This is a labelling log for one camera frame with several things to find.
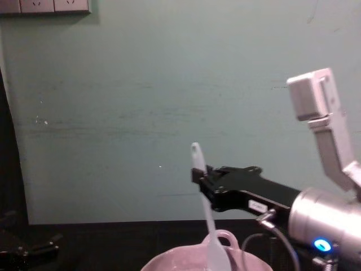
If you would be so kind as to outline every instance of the electrical outlet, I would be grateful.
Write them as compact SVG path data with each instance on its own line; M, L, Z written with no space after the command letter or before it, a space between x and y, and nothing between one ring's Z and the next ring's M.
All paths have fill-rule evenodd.
M20 13L19 0L1 0L0 1L0 14L14 14Z
M56 12L88 12L91 0L54 0Z
M21 13L54 12L54 0L20 0Z

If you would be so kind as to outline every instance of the cable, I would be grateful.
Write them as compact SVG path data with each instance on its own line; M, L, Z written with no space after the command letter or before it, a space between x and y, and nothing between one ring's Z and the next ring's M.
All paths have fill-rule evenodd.
M266 229L269 230L270 232L272 232L275 236L277 236L284 243L284 245L286 246L286 249L288 250L288 252L291 256L294 271L301 271L300 261L298 260L297 253L295 252L294 248L292 247L292 245L289 242L289 240L287 239L287 237L277 228L266 228ZM241 259L242 259L242 267L243 267L244 271L249 271L249 269L247 268L246 263L245 263L245 250L246 250L246 247L247 247L249 241L253 238L262 237L264 235L265 234L263 234L263 233L252 234L249 237L247 237L245 239L245 241L243 241L242 246L241 246Z
M287 237L276 227L269 229L275 236L277 236L286 246L289 255L291 256L291 259L293 261L293 267L294 271L301 271L300 268L300 261L298 260L298 256L294 248L292 247L291 243L287 239Z
M241 263L242 263L243 271L249 271L246 266L246 257L245 257L245 255L246 255L245 250L247 248L247 244L249 243L249 241L251 239L256 238L256 237L262 237L262 236L264 236L263 233L255 233L255 234L250 235L243 241L242 246L241 246L241 259L242 259Z

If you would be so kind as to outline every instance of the black object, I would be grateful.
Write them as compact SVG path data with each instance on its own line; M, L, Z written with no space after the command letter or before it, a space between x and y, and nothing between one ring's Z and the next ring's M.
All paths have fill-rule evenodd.
M25 227L29 223L19 150L1 71L0 127L0 218L10 211L16 211L16 219L12 225L7 224L7 228Z
M259 216L264 213L262 208L274 209L277 216L273 222L286 228L291 206L300 191L264 179L261 172L260 167L208 167L204 176L198 169L192 169L192 181L199 184L213 210L242 209Z
M54 243L61 237L58 234L47 243L33 246L29 250L19 246L12 251L0 252L0 270L25 271L54 261L59 252L59 247Z

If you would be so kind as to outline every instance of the dark floor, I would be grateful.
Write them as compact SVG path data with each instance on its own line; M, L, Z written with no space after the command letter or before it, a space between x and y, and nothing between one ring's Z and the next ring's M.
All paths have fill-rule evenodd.
M233 232L240 245L250 234L263 232L254 220L222 220L216 224L218 229ZM23 242L6 238L3 233L0 251L26 246L24 243L46 242L57 233L64 236L58 242L58 260L31 271L140 271L151 258L164 251L200 243L207 229L204 221L31 226L16 233ZM248 251L269 263L274 271L293 270L283 246L271 242L269 238L255 240ZM302 270L319 269L303 264Z

